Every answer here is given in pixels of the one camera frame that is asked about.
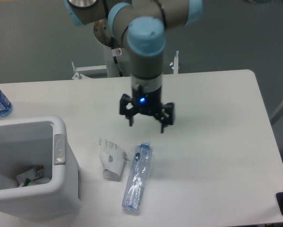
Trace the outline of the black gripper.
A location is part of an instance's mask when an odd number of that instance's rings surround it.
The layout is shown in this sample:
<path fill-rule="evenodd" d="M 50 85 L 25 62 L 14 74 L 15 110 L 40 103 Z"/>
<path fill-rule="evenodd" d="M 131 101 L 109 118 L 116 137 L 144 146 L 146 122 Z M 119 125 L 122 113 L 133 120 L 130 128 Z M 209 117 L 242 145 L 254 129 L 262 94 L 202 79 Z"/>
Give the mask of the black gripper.
<path fill-rule="evenodd" d="M 129 126 L 133 125 L 133 117 L 136 114 L 154 116 L 161 123 L 160 133 L 164 133 L 164 129 L 169 125 L 173 125 L 175 121 L 175 104 L 173 102 L 162 104 L 161 90 L 159 87 L 155 91 L 141 92 L 132 88 L 132 98 L 127 94 L 122 94 L 119 104 L 119 114 L 124 115 L 129 120 Z"/>

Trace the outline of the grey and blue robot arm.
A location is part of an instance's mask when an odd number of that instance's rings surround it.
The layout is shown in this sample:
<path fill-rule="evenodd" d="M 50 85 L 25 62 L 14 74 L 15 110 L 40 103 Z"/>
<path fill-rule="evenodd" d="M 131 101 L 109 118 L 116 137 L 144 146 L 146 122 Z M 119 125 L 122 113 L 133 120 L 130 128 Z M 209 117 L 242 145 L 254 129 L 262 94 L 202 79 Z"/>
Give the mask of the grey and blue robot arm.
<path fill-rule="evenodd" d="M 203 13 L 201 0 L 66 0 L 73 21 L 87 25 L 107 19 L 108 27 L 129 54 L 132 95 L 123 94 L 119 113 L 133 124 L 136 114 L 154 117 L 162 128 L 174 124 L 174 103 L 162 103 L 163 53 L 167 30 L 186 26 Z"/>

